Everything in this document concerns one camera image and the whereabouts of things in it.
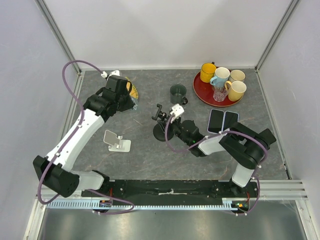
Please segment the black round phone stand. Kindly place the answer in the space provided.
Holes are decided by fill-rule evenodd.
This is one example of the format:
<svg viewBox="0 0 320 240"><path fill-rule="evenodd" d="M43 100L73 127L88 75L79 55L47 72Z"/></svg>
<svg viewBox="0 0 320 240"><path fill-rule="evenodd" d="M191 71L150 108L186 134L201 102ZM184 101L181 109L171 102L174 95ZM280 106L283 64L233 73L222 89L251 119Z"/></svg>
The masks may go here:
<svg viewBox="0 0 320 240"><path fill-rule="evenodd" d="M157 104L156 105L158 110L155 114L155 116L152 116L151 119L155 120L157 124L153 127L153 136L160 142L165 142L165 128L167 125L167 121L169 119L169 116L165 112L162 111L162 105Z"/></svg>

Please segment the purple case phone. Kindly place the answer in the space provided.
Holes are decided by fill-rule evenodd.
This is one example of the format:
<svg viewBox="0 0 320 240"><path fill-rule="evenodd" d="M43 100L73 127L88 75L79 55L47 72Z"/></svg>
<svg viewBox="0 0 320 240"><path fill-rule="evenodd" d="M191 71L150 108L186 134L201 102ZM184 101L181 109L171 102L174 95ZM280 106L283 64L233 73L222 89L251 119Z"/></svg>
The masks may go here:
<svg viewBox="0 0 320 240"><path fill-rule="evenodd" d="M225 112L218 109L210 111L207 131L209 133L219 133L223 128Z"/></svg>

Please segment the red round tray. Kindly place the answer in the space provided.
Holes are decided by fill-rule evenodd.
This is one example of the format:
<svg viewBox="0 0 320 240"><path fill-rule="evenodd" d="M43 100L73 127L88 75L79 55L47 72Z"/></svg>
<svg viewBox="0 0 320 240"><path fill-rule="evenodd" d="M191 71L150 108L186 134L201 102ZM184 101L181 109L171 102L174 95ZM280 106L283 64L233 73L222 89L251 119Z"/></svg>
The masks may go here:
<svg viewBox="0 0 320 240"><path fill-rule="evenodd" d="M227 95L224 101L222 102L215 101L213 99L213 94L214 94L213 85L211 85L210 83L204 83L203 81L201 81L200 72L197 73L197 75L194 77L193 90L200 100L202 100L207 105L210 105L213 107L229 107L236 104L243 98L242 97L240 100L233 102L229 100Z"/></svg>

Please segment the light blue case phone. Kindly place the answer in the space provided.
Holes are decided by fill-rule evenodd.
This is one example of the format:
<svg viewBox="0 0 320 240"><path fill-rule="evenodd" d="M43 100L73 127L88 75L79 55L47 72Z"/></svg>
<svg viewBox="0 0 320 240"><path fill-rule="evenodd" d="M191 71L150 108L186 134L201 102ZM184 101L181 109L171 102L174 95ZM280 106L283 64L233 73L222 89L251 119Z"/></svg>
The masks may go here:
<svg viewBox="0 0 320 240"><path fill-rule="evenodd" d="M239 114L237 112L225 111L222 130L229 129L234 123L239 120Z"/></svg>

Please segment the clear case phone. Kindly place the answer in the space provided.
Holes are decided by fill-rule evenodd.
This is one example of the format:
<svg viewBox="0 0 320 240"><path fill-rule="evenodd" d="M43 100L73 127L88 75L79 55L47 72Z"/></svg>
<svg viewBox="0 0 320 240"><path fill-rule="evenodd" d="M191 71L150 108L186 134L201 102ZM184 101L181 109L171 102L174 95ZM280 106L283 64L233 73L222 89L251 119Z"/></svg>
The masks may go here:
<svg viewBox="0 0 320 240"><path fill-rule="evenodd" d="M132 109L136 111L138 109L138 100L134 97L132 97L131 100L134 103L134 106L132 107Z"/></svg>

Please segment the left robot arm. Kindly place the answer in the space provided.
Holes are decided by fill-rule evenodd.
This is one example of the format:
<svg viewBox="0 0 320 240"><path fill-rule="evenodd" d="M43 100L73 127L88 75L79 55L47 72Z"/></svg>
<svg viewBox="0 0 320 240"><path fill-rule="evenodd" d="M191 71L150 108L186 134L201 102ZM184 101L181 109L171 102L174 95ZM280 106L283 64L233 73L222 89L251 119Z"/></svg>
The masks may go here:
<svg viewBox="0 0 320 240"><path fill-rule="evenodd" d="M90 96L82 106L74 125L45 157L36 156L33 167L40 185L45 185L58 195L68 198L75 191L92 189L99 197L106 196L110 185L108 176L92 170L73 171L73 165L93 134L116 112L133 109L130 96L132 84L118 70L102 73L106 85Z"/></svg>

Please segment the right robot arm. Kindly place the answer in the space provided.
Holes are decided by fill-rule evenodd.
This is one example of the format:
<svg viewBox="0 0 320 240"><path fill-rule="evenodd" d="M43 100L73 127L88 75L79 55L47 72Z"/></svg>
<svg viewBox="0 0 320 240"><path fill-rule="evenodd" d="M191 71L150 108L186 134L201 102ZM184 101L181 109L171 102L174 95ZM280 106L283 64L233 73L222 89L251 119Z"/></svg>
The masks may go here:
<svg viewBox="0 0 320 240"><path fill-rule="evenodd" d="M191 152L196 157L206 157L213 153L226 151L236 161L229 191L235 197L247 191L247 184L268 156L268 150L276 142L270 129L257 133L239 122L214 135L202 135L193 120L181 122L179 118L169 118L164 129L164 139L168 147L169 132L187 145L184 149L171 150L175 153Z"/></svg>

